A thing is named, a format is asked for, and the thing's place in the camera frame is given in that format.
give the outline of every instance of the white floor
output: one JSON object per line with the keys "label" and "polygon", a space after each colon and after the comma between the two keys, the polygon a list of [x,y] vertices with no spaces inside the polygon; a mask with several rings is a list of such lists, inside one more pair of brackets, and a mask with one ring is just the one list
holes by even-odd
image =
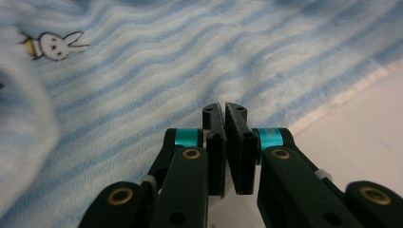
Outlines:
{"label": "white floor", "polygon": [[[344,191],[373,181],[403,197],[403,72],[361,92],[295,136],[299,149]],[[256,176],[256,193],[259,184]],[[253,196],[231,192],[208,215],[209,228],[264,227]]]}

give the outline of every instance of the blue and white striped fabric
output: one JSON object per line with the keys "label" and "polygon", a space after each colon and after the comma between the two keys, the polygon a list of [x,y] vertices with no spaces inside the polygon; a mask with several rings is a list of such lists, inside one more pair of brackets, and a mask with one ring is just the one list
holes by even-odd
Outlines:
{"label": "blue and white striped fabric", "polygon": [[226,101],[294,133],[403,60],[397,0],[0,2],[0,227],[76,227]]}

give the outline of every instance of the striped towel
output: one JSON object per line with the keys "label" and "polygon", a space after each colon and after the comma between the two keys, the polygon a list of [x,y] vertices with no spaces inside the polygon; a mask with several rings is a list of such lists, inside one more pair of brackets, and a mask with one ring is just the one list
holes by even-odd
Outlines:
{"label": "striped towel", "polygon": [[77,227],[205,105],[294,133],[403,60],[397,0],[0,2],[0,227]]}

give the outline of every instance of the teal spacer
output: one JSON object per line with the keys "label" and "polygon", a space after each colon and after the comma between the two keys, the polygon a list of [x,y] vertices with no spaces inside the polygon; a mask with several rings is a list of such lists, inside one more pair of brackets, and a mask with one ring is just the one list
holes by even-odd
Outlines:
{"label": "teal spacer", "polygon": [[261,155],[263,151],[271,146],[284,145],[281,133],[278,128],[257,128],[260,137]]}
{"label": "teal spacer", "polygon": [[198,146],[198,129],[177,128],[175,144],[184,147]]}

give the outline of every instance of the cartoon rabbit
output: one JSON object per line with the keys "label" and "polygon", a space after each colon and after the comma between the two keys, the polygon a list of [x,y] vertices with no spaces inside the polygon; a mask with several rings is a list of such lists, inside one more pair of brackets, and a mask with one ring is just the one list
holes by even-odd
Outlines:
{"label": "cartoon rabbit", "polygon": [[62,38],[45,32],[37,40],[28,37],[23,43],[33,59],[45,56],[50,60],[59,61],[65,59],[71,52],[82,52],[89,47],[89,45],[75,45],[82,35],[81,31],[76,31]]}

